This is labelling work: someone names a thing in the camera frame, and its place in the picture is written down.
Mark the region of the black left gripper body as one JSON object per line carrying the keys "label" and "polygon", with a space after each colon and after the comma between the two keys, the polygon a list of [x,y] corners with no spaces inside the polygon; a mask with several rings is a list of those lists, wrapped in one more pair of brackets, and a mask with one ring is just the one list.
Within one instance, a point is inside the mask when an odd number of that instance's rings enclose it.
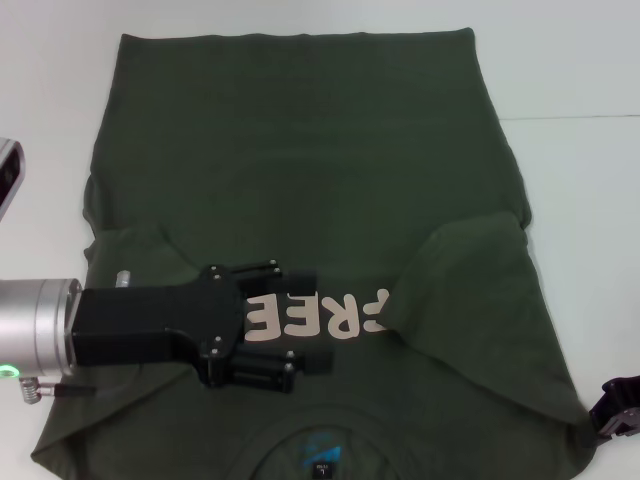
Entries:
{"label": "black left gripper body", "polygon": [[180,285],[86,289],[71,330],[79,367],[184,363],[206,386],[231,380],[246,294],[232,271]]}

